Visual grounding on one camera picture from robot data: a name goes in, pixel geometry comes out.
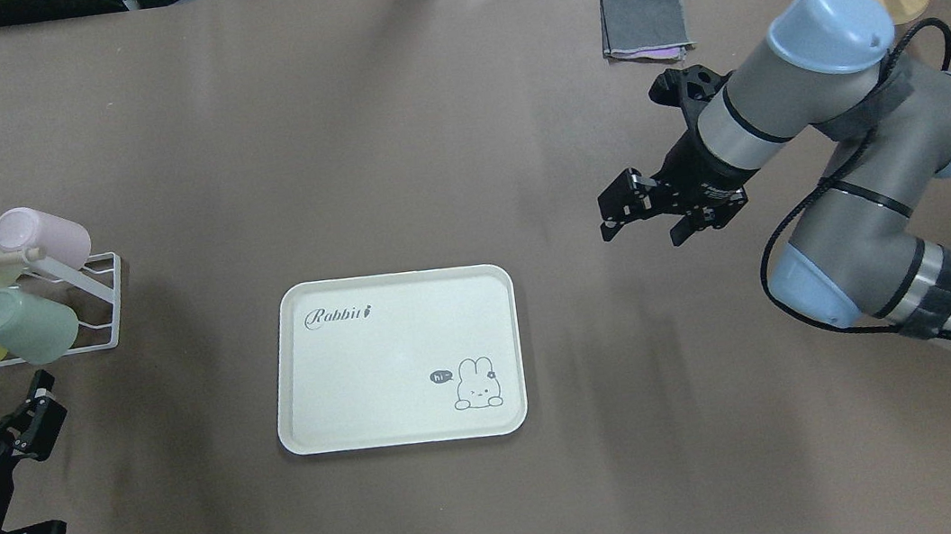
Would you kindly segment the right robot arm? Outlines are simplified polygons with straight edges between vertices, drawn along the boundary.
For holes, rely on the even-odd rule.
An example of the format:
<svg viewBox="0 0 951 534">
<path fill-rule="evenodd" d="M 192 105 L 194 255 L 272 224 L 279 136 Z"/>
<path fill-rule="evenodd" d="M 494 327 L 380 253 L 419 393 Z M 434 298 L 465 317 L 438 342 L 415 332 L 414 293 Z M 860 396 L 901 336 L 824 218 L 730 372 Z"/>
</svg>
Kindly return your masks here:
<svg viewBox="0 0 951 534">
<path fill-rule="evenodd" d="M 907 56 L 894 27 L 877 0 L 794 0 L 728 75 L 664 71 L 649 96 L 686 129 L 654 175 L 627 168 L 603 190 L 602 238 L 659 214 L 677 216 L 677 246 L 723 228 L 811 127 L 836 149 L 777 258 L 766 243 L 766 297 L 815 328 L 951 344 L 951 249 L 907 230 L 930 181 L 951 177 L 951 72 Z"/>
</svg>

